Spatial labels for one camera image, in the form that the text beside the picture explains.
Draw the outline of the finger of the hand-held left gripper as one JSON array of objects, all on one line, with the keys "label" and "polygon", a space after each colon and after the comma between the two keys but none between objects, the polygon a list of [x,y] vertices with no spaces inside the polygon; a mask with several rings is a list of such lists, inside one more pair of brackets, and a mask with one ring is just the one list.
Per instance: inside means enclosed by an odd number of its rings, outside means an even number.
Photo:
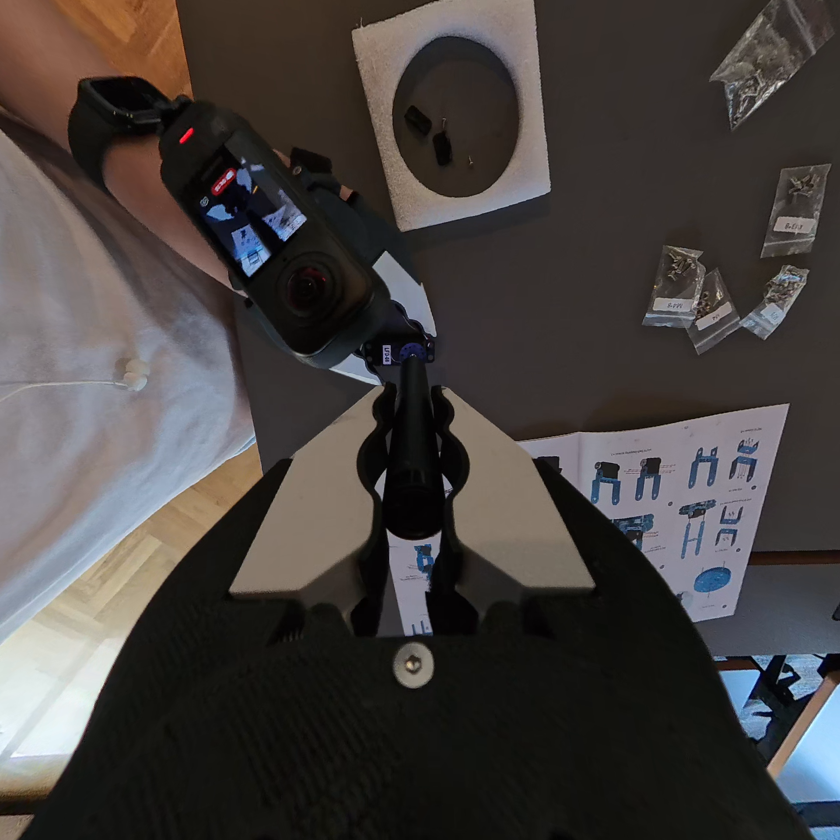
[{"label": "finger of the hand-held left gripper", "polygon": [[382,253],[374,262],[374,271],[406,316],[418,322],[427,335],[436,338],[438,332],[424,285],[416,281],[390,253]]},{"label": "finger of the hand-held left gripper", "polygon": [[367,385],[381,385],[382,381],[375,371],[368,368],[366,361],[358,355],[351,354],[340,363],[329,368],[331,372],[341,374],[357,382]]}]

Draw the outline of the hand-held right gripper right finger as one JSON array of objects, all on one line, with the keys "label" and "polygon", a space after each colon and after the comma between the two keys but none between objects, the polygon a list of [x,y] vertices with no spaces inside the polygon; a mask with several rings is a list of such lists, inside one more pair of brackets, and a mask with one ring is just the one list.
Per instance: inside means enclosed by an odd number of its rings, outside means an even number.
[{"label": "hand-held right gripper right finger", "polygon": [[451,486],[427,593],[434,634],[473,634],[499,603],[592,592],[592,576],[528,452],[453,390],[437,385],[431,399]]}]

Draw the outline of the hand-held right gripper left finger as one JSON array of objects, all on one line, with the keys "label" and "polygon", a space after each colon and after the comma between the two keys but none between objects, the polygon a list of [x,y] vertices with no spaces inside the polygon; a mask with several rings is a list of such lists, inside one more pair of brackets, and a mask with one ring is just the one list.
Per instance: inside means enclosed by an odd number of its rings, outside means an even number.
[{"label": "hand-held right gripper left finger", "polygon": [[331,604],[358,636],[377,635],[389,574],[382,483],[396,403],[375,387],[297,451],[229,594]]}]

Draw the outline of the black servo motor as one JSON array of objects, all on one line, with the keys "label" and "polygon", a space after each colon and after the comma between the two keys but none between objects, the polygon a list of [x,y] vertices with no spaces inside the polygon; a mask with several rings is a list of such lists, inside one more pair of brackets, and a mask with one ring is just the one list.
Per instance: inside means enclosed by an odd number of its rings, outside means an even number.
[{"label": "black servo motor", "polygon": [[425,364],[434,362],[435,340],[425,333],[386,333],[362,345],[362,358],[372,366],[397,366],[410,358]]}]

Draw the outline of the black precision screwdriver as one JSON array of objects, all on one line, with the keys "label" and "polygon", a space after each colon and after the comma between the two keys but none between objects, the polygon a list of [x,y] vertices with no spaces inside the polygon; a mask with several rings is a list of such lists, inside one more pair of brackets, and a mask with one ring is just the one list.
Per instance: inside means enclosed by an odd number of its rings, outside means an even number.
[{"label": "black precision screwdriver", "polygon": [[445,489],[426,364],[415,355],[401,365],[383,496],[386,529],[420,540],[443,527]]}]

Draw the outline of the white foam piece with cutout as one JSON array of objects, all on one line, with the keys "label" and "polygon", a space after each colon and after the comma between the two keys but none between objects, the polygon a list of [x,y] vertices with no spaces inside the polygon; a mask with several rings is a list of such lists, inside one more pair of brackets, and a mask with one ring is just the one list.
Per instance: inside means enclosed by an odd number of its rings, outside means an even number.
[{"label": "white foam piece with cutout", "polygon": [[[532,1],[428,3],[360,26],[352,41],[401,231],[550,192]],[[432,120],[427,137],[406,125],[410,105]],[[441,130],[454,153],[446,167],[432,143]]]}]

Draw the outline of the person's left forearm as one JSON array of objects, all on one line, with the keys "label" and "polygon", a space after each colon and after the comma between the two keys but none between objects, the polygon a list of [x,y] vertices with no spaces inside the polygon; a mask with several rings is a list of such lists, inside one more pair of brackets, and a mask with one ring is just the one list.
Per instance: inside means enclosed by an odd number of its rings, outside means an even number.
[{"label": "person's left forearm", "polygon": [[[1,2],[1,99],[13,121],[69,152],[67,126],[78,82],[119,71],[52,2]],[[155,237],[232,290],[228,269],[187,219],[161,180],[153,138],[119,139],[104,155],[113,200]]]}]

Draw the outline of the person in white shirt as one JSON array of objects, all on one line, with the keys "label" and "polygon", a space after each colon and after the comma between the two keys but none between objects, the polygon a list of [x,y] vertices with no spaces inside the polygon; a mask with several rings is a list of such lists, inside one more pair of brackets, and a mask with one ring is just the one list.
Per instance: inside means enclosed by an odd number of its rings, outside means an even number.
[{"label": "person in white shirt", "polygon": [[235,296],[2,114],[2,382],[150,365],[87,411],[1,408],[1,638],[254,442]]}]

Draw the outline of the black wrist watch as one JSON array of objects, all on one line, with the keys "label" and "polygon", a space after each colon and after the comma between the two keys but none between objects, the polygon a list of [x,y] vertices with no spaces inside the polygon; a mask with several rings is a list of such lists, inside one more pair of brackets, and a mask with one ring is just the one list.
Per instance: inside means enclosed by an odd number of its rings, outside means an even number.
[{"label": "black wrist watch", "polygon": [[117,140],[161,134],[193,100],[169,99],[141,77],[90,77],[79,80],[67,138],[73,160],[102,192],[107,153]]}]

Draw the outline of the printed instruction sheet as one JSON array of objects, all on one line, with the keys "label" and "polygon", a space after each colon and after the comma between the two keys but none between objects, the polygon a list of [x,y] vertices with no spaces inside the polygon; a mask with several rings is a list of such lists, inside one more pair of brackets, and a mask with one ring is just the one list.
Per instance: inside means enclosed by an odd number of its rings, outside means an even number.
[{"label": "printed instruction sheet", "polygon": [[[788,406],[767,406],[624,432],[517,442],[538,467],[595,587],[491,607],[525,634],[614,655],[709,654],[693,622],[733,614]],[[388,579],[376,636],[434,635],[427,593],[441,531],[420,540],[385,531]],[[385,617],[391,588],[399,627]]]}]

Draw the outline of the scattered small screw bags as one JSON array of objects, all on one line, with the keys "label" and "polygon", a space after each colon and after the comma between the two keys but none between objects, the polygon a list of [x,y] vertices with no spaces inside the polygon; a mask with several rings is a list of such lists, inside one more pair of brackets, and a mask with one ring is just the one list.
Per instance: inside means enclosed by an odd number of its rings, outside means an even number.
[{"label": "scattered small screw bags", "polygon": [[[710,81],[722,85],[730,130],[739,128],[834,35],[825,2],[772,1],[751,22]],[[830,164],[784,168],[773,197],[762,259],[812,251]],[[708,271],[701,251],[662,248],[643,318],[649,328],[685,331],[698,354],[739,329],[766,340],[782,324],[805,288],[809,270],[786,265],[763,289],[760,303],[739,317],[719,269]]]}]

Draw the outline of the white wired earbuds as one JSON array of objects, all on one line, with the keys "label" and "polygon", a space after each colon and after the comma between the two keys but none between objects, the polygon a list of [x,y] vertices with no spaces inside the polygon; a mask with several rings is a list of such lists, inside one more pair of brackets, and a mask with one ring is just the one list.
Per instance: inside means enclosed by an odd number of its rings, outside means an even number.
[{"label": "white wired earbuds", "polygon": [[147,386],[150,378],[148,362],[139,359],[120,360],[110,374],[67,374],[51,379],[42,376],[33,381],[3,381],[1,404],[3,410],[25,407],[63,413],[78,408],[87,411],[89,405],[97,407],[102,399],[108,405],[114,396],[136,396]]}]

